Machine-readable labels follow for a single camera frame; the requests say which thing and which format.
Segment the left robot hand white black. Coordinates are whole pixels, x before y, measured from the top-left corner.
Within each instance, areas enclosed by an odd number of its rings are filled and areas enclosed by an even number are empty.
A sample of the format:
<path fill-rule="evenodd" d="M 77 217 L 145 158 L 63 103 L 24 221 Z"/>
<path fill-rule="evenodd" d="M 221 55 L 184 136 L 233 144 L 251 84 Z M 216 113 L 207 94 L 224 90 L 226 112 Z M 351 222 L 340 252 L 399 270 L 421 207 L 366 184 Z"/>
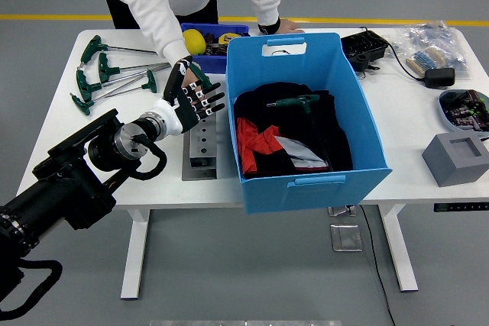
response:
<path fill-rule="evenodd" d="M 191 69 L 200 80 L 200 90 L 181 89 L 182 82 L 177 73 L 185 73 L 187 69 Z M 210 82 L 209 77 L 194 64 L 191 56 L 177 61 L 170 72 L 163 97 L 150 110 L 156 121 L 156 139 L 185 133 L 201 120 L 223 109 L 225 105 L 219 100 L 225 93 L 217 91 L 220 86 L 219 82 Z"/>

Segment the person's right hand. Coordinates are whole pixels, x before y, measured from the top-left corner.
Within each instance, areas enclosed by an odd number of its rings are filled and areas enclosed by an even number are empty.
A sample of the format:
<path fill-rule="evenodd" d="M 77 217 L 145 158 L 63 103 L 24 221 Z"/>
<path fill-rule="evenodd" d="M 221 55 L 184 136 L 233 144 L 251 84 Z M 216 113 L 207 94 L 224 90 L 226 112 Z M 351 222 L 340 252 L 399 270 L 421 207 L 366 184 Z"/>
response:
<path fill-rule="evenodd" d="M 191 69 L 187 69 L 185 73 L 178 72 L 178 77 L 181 79 L 181 89 L 200 90 L 201 82 Z"/>

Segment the person's left hand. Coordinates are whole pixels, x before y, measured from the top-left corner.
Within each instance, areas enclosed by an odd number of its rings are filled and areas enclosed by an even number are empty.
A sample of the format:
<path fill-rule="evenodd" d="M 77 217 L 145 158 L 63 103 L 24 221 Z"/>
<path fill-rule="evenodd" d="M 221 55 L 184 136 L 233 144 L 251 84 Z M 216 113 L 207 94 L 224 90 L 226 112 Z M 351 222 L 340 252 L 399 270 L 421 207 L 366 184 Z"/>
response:
<path fill-rule="evenodd" d="M 303 32 L 304 30 L 296 22 L 288 20 L 286 18 L 281 18 L 280 26 L 277 29 L 276 34 L 299 34 Z"/>

